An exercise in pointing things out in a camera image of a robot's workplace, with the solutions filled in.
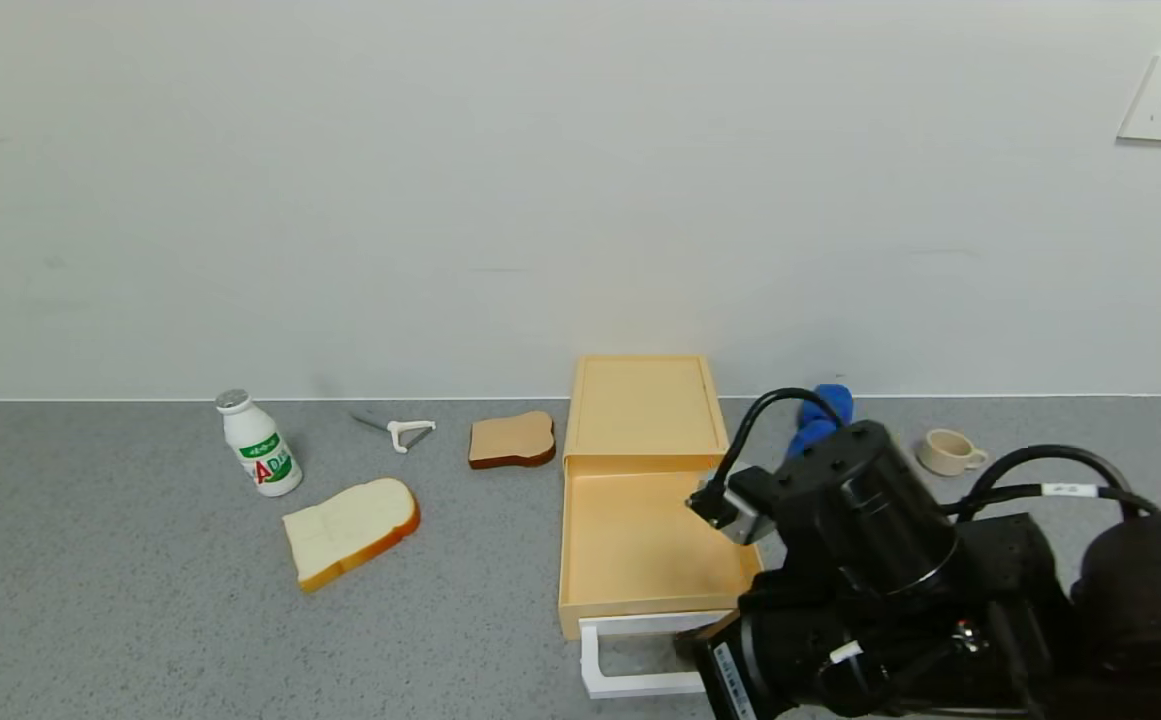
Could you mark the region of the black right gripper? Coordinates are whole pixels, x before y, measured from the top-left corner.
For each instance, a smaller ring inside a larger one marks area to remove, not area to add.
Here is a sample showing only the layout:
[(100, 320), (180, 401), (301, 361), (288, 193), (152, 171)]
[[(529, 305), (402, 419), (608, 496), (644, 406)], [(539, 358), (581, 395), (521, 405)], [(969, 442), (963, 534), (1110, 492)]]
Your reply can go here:
[(737, 609), (673, 634), (676, 655), (695, 662), (717, 719), (777, 719), (821, 706), (813, 676), (831, 645), (825, 609)]

